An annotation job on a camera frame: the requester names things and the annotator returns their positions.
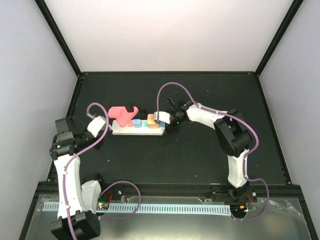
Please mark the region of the orange cube plug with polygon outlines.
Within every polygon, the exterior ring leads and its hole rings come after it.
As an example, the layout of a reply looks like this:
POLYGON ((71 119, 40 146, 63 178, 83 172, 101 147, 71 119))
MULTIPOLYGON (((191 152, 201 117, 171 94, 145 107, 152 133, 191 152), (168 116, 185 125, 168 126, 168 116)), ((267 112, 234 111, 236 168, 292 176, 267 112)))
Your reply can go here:
POLYGON ((147 127, 149 129, 158 129, 160 125, 155 121, 154 114, 147 115, 147 127))

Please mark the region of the white power strip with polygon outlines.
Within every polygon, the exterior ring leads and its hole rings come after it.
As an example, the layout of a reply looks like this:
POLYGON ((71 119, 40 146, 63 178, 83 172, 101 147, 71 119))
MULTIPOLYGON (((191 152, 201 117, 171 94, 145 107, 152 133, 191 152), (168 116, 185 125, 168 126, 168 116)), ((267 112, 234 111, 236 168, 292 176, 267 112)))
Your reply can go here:
POLYGON ((110 129, 115 136, 162 136, 165 131, 164 122, 160 122, 159 128, 149 128, 146 120, 141 120, 141 123, 141 127, 134 127, 132 123, 121 127, 116 120, 113 120, 110 129))

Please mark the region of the circuit board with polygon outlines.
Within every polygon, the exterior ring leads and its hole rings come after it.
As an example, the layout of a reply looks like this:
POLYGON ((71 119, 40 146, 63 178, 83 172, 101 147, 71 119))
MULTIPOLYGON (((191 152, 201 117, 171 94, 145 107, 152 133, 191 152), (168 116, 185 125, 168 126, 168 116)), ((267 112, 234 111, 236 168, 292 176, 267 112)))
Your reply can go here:
POLYGON ((232 214, 240 214, 240 213, 246 213, 250 209, 246 205, 231 205, 230 206, 230 211, 232 214))
POLYGON ((97 209, 100 211, 106 211, 109 208, 109 203, 108 202, 98 202, 97 203, 97 209))

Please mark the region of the black aluminium frame rail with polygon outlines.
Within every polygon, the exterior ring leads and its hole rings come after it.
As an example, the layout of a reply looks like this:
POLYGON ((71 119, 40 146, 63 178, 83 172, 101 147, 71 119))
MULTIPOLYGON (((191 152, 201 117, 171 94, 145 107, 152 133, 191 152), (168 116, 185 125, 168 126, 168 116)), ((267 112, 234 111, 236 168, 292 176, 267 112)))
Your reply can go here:
POLYGON ((107 192, 112 193, 114 201, 122 196, 137 196, 138 192, 143 197, 198 197, 208 198, 214 202, 235 203, 244 202, 248 199, 256 201, 257 198, 265 198, 269 191, 270 198, 298 198, 303 200, 303 193, 299 185, 269 185, 246 184, 240 190, 233 190, 228 184, 138 184, 135 189, 128 183, 118 183, 107 192))

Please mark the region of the right circuit board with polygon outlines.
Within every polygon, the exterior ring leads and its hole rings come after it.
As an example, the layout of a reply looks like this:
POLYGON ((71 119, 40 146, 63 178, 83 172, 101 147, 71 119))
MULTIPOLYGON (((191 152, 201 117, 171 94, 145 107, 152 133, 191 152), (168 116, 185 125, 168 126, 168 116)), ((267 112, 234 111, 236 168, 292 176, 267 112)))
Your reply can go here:
POLYGON ((232 214, 240 214, 240 213, 246 213, 250 209, 246 205, 231 205, 230 206, 230 211, 232 214))

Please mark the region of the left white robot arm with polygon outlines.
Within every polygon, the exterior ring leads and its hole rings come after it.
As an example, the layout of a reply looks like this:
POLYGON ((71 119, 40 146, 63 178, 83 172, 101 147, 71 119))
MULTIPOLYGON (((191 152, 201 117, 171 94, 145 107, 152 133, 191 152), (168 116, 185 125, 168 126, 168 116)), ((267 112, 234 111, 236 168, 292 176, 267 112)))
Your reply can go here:
POLYGON ((98 200, 108 192, 99 174, 81 183, 80 156, 82 150, 95 144, 106 129, 103 116, 94 116, 83 131, 77 131, 72 117, 55 122, 57 134, 49 154, 58 179, 57 220, 50 224, 51 233, 58 240, 91 240, 101 234, 97 216, 98 200))

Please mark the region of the pink extension socket adapter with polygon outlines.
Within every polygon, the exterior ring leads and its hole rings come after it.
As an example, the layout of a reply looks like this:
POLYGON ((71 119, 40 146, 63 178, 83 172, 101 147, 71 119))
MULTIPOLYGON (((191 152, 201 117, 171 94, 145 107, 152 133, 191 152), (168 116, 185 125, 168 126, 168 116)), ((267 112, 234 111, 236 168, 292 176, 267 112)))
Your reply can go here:
POLYGON ((130 121, 138 114, 139 109, 134 106, 128 111, 125 106, 113 106, 108 110, 108 117, 115 119, 120 127, 126 127, 130 121))

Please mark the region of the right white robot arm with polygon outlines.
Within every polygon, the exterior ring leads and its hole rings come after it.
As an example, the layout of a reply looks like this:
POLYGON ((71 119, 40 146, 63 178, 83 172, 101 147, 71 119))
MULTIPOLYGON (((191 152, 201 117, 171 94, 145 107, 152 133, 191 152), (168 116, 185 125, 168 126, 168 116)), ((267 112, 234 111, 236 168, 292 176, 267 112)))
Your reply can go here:
POLYGON ((174 102, 168 98, 167 102, 171 106, 170 112, 157 108, 153 117, 157 123, 166 123, 166 130, 172 130, 182 122, 200 123, 215 130, 219 146, 228 160, 226 195, 233 202, 240 201, 249 187, 247 159, 253 140, 242 115, 236 109, 219 111, 191 100, 174 102))

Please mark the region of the blue cube plug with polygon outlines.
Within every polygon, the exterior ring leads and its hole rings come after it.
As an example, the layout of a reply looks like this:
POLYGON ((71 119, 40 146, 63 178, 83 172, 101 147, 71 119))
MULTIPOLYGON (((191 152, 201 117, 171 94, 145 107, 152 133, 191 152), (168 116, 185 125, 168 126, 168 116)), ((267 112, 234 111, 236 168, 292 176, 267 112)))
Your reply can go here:
POLYGON ((133 119, 132 120, 132 125, 135 128, 141 128, 142 127, 142 121, 140 119, 133 119))

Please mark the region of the left circuit board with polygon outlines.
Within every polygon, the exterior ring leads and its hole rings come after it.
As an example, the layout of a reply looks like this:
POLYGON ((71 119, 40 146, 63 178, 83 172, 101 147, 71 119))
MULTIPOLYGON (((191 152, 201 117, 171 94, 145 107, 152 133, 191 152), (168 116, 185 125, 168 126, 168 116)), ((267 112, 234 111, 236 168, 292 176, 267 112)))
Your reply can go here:
POLYGON ((98 202, 97 203, 97 209, 100 211, 106 211, 109 208, 109 203, 108 202, 98 202))

